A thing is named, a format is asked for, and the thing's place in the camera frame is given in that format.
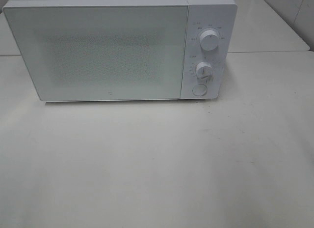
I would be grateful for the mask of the round door release button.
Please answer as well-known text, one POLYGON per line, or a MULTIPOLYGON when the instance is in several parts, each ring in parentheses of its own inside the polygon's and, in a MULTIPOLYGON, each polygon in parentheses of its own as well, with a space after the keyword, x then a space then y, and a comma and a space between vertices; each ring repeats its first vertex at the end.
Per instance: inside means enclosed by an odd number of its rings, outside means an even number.
POLYGON ((198 85, 193 87, 192 93, 195 96, 204 96, 207 93, 207 90, 208 90, 208 88, 206 85, 198 84, 198 85))

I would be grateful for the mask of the white timer knob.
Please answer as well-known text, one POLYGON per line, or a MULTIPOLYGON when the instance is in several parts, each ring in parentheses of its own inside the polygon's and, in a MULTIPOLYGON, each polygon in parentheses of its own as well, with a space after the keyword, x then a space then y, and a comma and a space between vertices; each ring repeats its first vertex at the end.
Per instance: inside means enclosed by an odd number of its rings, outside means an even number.
POLYGON ((208 62, 200 62, 195 67, 195 74, 198 79, 210 78, 213 73, 213 67, 208 62))

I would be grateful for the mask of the white microwave door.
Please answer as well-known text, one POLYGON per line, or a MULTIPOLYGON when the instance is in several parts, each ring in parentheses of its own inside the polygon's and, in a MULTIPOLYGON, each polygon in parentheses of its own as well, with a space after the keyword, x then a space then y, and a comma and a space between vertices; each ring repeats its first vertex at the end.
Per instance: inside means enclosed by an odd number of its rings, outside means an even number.
POLYGON ((4 13, 40 100, 178 99, 187 6, 4 13))

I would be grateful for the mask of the white upper power knob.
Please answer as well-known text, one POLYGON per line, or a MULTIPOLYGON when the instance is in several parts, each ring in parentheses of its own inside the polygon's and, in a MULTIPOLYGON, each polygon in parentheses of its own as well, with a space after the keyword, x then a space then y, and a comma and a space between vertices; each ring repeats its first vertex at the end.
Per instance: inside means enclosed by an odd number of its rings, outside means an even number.
POLYGON ((220 35, 217 30, 210 28, 204 30, 199 35, 200 46, 204 51, 212 51, 214 50, 220 40, 220 35))

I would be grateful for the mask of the white microwave oven body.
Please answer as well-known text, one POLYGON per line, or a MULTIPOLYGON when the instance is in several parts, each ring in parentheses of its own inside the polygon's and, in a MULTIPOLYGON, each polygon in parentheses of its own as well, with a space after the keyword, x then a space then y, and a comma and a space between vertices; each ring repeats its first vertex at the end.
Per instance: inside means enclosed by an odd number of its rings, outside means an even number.
POLYGON ((188 8, 185 31, 181 95, 178 99, 168 100, 217 98, 236 18, 237 5, 234 0, 9 0, 4 5, 2 10, 4 13, 5 8, 24 7, 34 8, 153 6, 187 6, 188 8), (199 35, 201 34, 201 32, 207 29, 215 29, 220 35, 219 44, 212 51, 204 51, 200 46, 199 35), (196 77, 195 67, 200 62, 208 62, 212 65, 213 73, 210 78, 198 79, 196 77), (195 96, 192 93, 193 87, 198 84, 207 86, 208 90, 204 96, 195 96))

